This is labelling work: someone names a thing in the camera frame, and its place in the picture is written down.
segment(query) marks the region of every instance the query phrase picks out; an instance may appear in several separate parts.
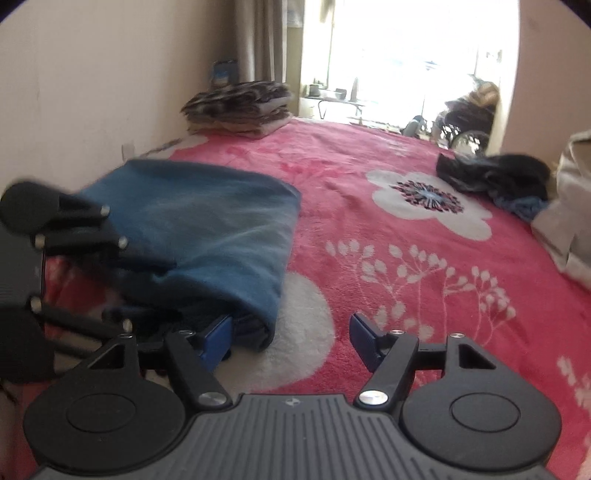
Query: pink blanket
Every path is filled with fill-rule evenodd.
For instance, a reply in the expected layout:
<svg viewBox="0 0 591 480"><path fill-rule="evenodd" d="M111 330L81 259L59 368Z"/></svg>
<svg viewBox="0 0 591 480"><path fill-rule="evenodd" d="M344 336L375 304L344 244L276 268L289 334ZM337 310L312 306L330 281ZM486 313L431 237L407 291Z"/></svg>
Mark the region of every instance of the pink blanket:
<svg viewBox="0 0 591 480"><path fill-rule="evenodd" d="M275 341L262 354L235 351L217 375L233 393L352 398L369 377L348 340L353 312L430 342L463 332L558 405L563 432L549 468L588 480L591 296L556 271L528 225L439 180L439 152L294 121L262 140L196 135L157 154L266 173L303 194ZM83 312L109 301L63 262L50 275L62 305ZM22 438L18 454L20 479L34 467Z"/></svg>

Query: blue towel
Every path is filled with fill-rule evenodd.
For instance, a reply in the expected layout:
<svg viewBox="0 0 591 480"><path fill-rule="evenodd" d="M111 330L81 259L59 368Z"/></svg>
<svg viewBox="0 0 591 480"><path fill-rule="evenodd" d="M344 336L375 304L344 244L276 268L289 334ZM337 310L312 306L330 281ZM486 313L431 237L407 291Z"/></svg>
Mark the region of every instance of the blue towel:
<svg viewBox="0 0 591 480"><path fill-rule="evenodd" d="M180 314L152 333L202 330L229 314L235 344L271 343L300 209L294 187L227 167L130 160L80 195L109 205L114 227L140 253L176 260L162 276L118 270L113 278L131 303Z"/></svg>

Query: small table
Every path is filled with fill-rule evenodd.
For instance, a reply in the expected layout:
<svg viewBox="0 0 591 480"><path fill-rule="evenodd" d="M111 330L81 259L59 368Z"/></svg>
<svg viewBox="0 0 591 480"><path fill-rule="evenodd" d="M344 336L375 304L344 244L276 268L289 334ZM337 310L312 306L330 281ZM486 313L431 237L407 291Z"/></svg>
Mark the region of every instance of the small table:
<svg viewBox="0 0 591 480"><path fill-rule="evenodd" d="M324 113L322 113L322 109L320 108L320 105L322 104L322 102L329 102L329 103L344 103L345 105L353 105L355 107L355 115L359 114L359 116L363 115L363 107L365 106L362 103L359 102L351 102L350 100L339 100L338 98L333 98L333 97L311 97L311 96L307 96L304 97L310 100L319 100L318 102L318 113L320 114L320 119L324 120L324 117L326 116L326 109L327 109L327 105L324 106Z"/></svg>

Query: electrical outlet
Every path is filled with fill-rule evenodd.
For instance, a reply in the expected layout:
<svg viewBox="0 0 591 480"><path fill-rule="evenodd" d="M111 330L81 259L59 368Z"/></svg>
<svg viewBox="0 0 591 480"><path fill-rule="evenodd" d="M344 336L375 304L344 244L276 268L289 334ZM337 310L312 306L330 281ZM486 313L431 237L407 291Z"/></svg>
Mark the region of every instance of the electrical outlet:
<svg viewBox="0 0 591 480"><path fill-rule="evenodd" d="M123 163L128 161L130 158L135 157L135 145L133 142L124 143L121 145L121 157L123 159Z"/></svg>

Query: circular black pad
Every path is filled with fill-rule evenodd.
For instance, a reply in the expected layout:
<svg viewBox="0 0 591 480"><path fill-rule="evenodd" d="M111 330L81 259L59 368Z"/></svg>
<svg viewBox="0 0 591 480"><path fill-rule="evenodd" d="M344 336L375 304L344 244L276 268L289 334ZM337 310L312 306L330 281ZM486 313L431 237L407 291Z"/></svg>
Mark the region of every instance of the circular black pad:
<svg viewBox="0 0 591 480"><path fill-rule="evenodd" d="M60 210L60 192L31 181L9 187L0 200L0 218L15 233L38 233Z"/></svg>
<svg viewBox="0 0 591 480"><path fill-rule="evenodd" d="M515 425L519 420L519 409L511 400L499 395L472 393L452 403L452 417L476 432L495 433Z"/></svg>
<svg viewBox="0 0 591 480"><path fill-rule="evenodd" d="M409 395L400 425L433 458L500 473L545 463L561 421L550 400L508 369L468 369Z"/></svg>
<svg viewBox="0 0 591 480"><path fill-rule="evenodd" d="M66 416L75 429L83 432L114 432L134 418L135 405L121 395L96 393L76 400Z"/></svg>
<svg viewBox="0 0 591 480"><path fill-rule="evenodd" d="M39 463L68 473L120 473L153 461L175 441L185 420L181 401L123 370L72 371L31 404L23 426Z"/></svg>

